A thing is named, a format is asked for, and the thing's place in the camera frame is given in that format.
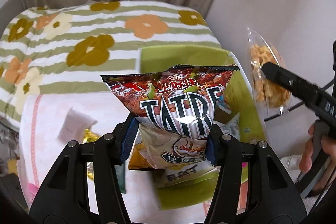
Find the person's right hand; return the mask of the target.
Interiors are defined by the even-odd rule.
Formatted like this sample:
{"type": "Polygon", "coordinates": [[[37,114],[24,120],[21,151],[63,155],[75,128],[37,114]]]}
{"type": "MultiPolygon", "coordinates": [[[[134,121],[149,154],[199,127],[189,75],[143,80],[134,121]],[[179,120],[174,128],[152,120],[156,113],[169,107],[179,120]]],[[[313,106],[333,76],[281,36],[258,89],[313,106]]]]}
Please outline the person's right hand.
{"type": "MultiPolygon", "coordinates": [[[[305,143],[305,149],[304,152],[302,154],[302,158],[301,161],[299,163],[299,170],[302,173],[307,173],[312,166],[312,155],[314,152],[314,147],[313,147],[313,137],[314,137],[314,130],[315,130],[315,125],[311,125],[309,130],[308,130],[308,134],[310,136],[312,136],[306,143],[305,143]]],[[[335,173],[332,175],[333,170],[335,168],[335,151],[336,151],[336,145],[335,145],[335,140],[334,139],[330,139],[327,136],[324,136],[321,140],[321,144],[322,144],[322,149],[323,151],[328,154],[331,158],[331,162],[328,165],[327,169],[325,170],[325,173],[323,174],[323,176],[321,177],[321,179],[319,180],[319,182],[317,182],[317,184],[315,184],[314,188],[313,188],[313,192],[315,194],[317,193],[321,193],[323,191],[323,188],[327,185],[329,186],[334,180],[335,180],[335,173]]]]}

